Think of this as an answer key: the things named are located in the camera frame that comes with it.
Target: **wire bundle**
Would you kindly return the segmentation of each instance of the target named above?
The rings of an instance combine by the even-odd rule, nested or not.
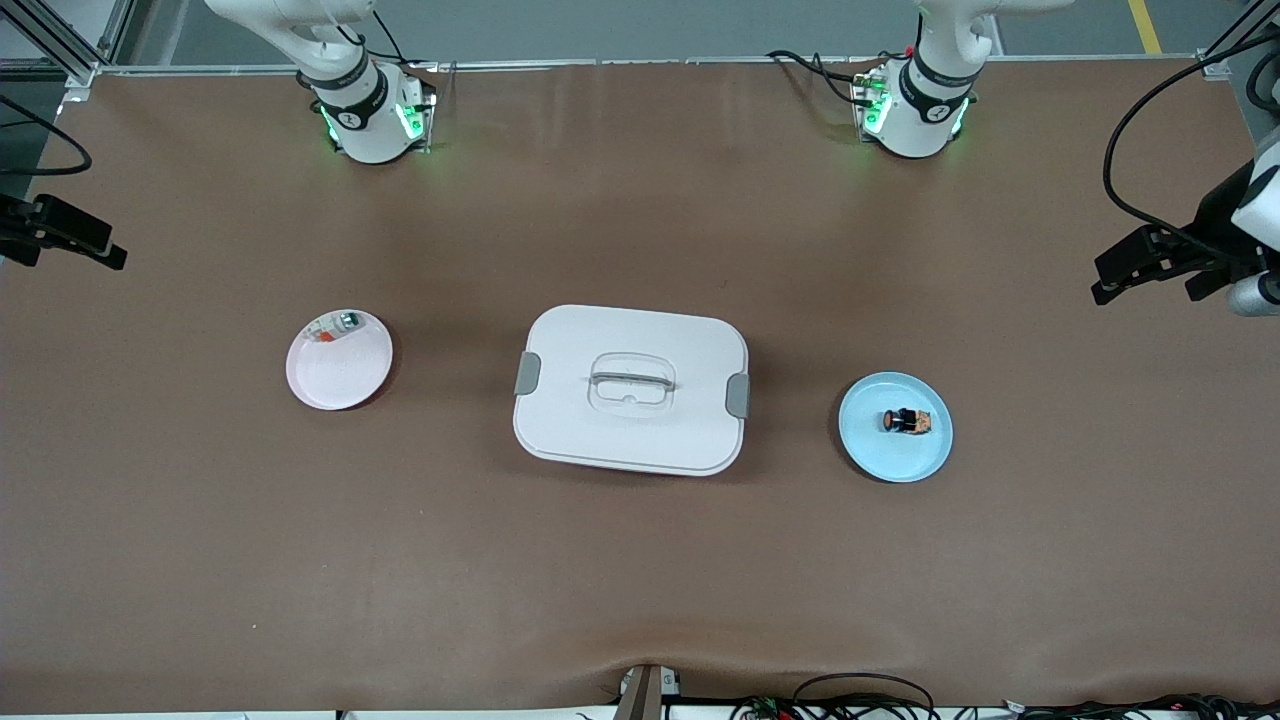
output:
[[[878,692],[854,692],[820,700],[800,700],[800,694],[813,685],[846,679],[884,680],[905,685],[919,693],[923,702]],[[832,673],[800,683],[790,698],[760,696],[742,698],[730,714],[730,720],[859,720],[877,710],[890,712],[897,720],[918,719],[915,710],[924,711],[928,720],[942,720],[933,708],[933,696],[927,689],[910,680],[881,673]]]
[[[1069,707],[1027,707],[1018,720],[1151,720],[1147,710],[1194,712],[1198,720],[1280,720],[1280,700],[1270,703],[1239,702],[1222,696],[1169,694],[1134,705],[1083,702]]]

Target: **metal frame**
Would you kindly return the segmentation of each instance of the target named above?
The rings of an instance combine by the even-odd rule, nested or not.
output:
[[[1213,45],[1210,45],[1201,53],[1201,58],[1207,58],[1219,50],[1225,50],[1228,47],[1235,47],[1242,40],[1253,35],[1258,28],[1261,28],[1272,15],[1280,10],[1280,0],[1253,0],[1240,17],[1217,38]]]
[[[44,0],[0,0],[0,14],[68,76],[87,87],[106,58],[67,24]]]
[[[1096,60],[1185,60],[1194,55],[1190,53],[1165,53],[1161,55],[992,55],[991,63],[1037,63],[1037,61],[1096,61]],[[877,60],[873,55],[867,56],[831,56],[828,63],[864,63]],[[474,72],[531,72],[549,70],[568,65],[632,65],[632,64],[685,64],[685,65],[717,65],[717,64],[773,64],[790,63],[790,60],[776,60],[760,55],[750,56],[704,56],[669,60],[500,60],[477,63],[413,63],[410,67],[428,73],[474,73]],[[99,69],[104,76],[125,77],[234,77],[234,76],[293,76],[297,74],[297,65],[271,64],[271,65],[108,65]]]

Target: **gray latch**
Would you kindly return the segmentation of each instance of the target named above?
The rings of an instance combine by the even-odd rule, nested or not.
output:
[[[516,372],[516,395],[529,395],[538,389],[538,377],[543,373],[543,359],[527,350],[520,355],[520,370]]]
[[[730,375],[724,387],[724,410],[741,420],[746,419],[746,413],[751,409],[751,378],[746,373]]]

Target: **light blue plate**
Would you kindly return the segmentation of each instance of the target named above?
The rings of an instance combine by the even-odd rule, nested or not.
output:
[[[884,411],[924,410],[923,436],[884,429]],[[891,483],[914,483],[938,471],[951,454],[951,413],[933,388],[904,373],[876,373],[854,383],[840,404],[840,439],[863,470]]]

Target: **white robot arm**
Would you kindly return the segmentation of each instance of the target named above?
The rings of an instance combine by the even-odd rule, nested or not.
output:
[[[214,13],[262,37],[298,65],[320,99],[334,143],[352,160],[387,163],[429,141],[434,88],[355,45],[347,23],[375,0],[205,0]],[[296,32],[310,29],[312,38]]]
[[[1044,13],[1074,0],[913,0],[920,32],[910,58],[891,59],[869,73],[854,97],[863,135],[906,158],[942,150],[960,129],[969,90],[991,55],[983,15]]]

